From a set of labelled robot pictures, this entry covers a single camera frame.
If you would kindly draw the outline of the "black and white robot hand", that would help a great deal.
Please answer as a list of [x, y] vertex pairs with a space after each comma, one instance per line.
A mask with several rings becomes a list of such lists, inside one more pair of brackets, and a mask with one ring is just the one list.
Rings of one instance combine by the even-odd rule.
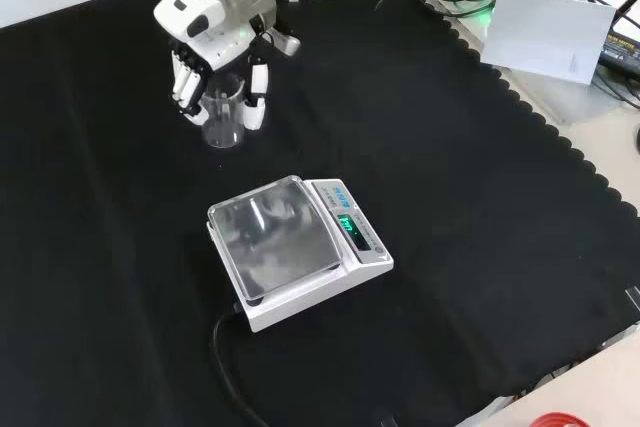
[[170, 36], [173, 103], [198, 126], [210, 118], [200, 99], [214, 74], [249, 56], [261, 39], [289, 57], [301, 45], [278, 20], [276, 0], [161, 0], [154, 17]]

